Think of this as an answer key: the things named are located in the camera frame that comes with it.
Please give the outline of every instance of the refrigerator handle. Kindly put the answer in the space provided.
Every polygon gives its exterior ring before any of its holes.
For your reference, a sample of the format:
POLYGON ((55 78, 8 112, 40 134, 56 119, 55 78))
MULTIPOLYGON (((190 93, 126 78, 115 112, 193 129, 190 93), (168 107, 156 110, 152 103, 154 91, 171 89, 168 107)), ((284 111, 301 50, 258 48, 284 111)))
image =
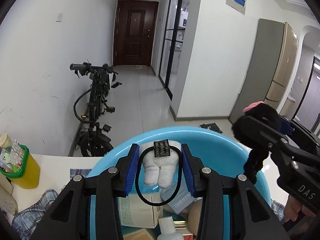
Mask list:
POLYGON ((240 95, 240 92, 242 90, 242 87, 243 87, 243 84, 244 84, 244 81, 245 81, 246 77, 247 77, 247 74, 245 74, 244 77, 243 77, 243 80, 242 80, 242 83, 241 83, 241 86, 240 86, 240 89, 239 89, 239 92, 238 92, 239 95, 240 95))

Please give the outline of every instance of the brown wooden door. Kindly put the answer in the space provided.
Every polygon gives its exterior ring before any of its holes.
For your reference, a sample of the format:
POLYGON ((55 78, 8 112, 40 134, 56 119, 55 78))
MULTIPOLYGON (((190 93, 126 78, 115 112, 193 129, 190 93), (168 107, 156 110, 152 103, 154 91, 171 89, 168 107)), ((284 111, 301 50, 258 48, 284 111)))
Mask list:
POLYGON ((118 1, 114 65, 151 65, 158 2, 118 1))

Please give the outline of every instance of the handlebar grip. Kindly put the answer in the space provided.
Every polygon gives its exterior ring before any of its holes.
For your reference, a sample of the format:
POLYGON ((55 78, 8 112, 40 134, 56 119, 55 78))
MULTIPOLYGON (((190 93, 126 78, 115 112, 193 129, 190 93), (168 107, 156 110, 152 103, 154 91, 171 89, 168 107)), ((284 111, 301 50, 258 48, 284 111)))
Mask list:
POLYGON ((87 67, 83 64, 71 64, 70 70, 86 70, 87 67))

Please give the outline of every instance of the black paper on floor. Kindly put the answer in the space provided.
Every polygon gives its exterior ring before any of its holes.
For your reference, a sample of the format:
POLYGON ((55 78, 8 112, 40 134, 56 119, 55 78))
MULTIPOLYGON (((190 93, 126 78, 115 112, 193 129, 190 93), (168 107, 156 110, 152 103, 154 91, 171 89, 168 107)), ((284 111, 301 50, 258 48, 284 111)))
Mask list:
POLYGON ((116 82, 115 84, 113 84, 111 87, 112 88, 116 88, 117 86, 119 86, 119 85, 122 85, 122 83, 120 83, 120 82, 116 82))
POLYGON ((216 125, 216 123, 201 124, 200 127, 204 128, 204 129, 211 130, 211 131, 215 131, 218 133, 222 133, 222 131, 219 129, 219 127, 218 127, 218 125, 216 125))

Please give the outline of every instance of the black fabric label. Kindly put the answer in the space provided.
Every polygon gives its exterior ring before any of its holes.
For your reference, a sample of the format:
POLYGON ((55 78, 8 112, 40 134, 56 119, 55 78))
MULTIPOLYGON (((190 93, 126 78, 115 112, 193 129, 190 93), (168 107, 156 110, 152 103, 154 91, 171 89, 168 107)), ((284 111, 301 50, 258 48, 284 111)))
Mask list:
POLYGON ((154 141, 155 157, 170 156, 169 140, 154 141))

